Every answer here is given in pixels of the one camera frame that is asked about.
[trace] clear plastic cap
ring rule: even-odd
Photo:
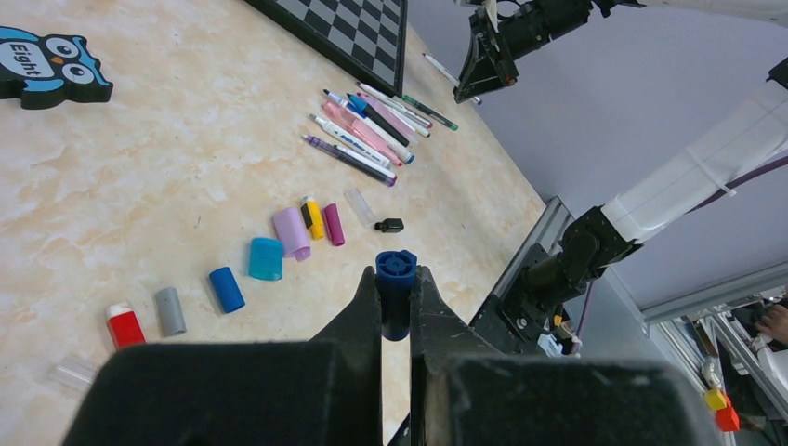
[[[90,361],[68,356],[49,372],[49,378],[64,386],[87,392],[96,377],[96,366]]]
[[[359,221],[362,223],[362,225],[368,228],[372,227],[372,225],[377,220],[375,219],[369,204],[367,204],[366,200],[364,200],[364,197],[361,196],[361,192],[359,192],[358,189],[348,190],[345,192],[345,198],[348,200],[350,208],[356,213],[356,216],[359,218]]]

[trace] gray cap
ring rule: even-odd
[[[177,300],[177,290],[173,287],[164,288],[156,293],[156,307],[159,309],[159,322],[164,337],[186,333],[186,323]]]

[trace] green pen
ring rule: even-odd
[[[448,119],[444,118],[440,113],[430,109],[428,106],[422,104],[418,100],[416,100],[414,98],[411,98],[408,95],[403,95],[402,96],[402,100],[404,100],[405,102],[413,105],[420,112],[425,113],[427,116],[431,117],[432,119],[438,121],[439,123],[441,123],[443,125],[446,125],[447,127],[451,128],[452,130],[456,130],[458,128],[457,124],[455,124],[455,123],[449,121]]]

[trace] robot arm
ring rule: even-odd
[[[470,17],[471,41],[454,99],[459,103],[517,82],[515,60],[541,48],[588,22],[596,5],[608,17],[616,5],[670,6],[695,9],[788,27],[788,4],[783,0],[532,0],[505,18],[485,0],[456,0],[476,7]]]
[[[634,253],[719,190],[732,195],[728,183],[786,149],[788,59],[708,133],[634,188],[570,224],[560,241],[563,252],[542,254],[501,296],[507,325],[522,339],[533,341],[554,308],[582,295],[607,266]]]

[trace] chessboard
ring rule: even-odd
[[[402,94],[407,0],[245,0],[357,80]]]

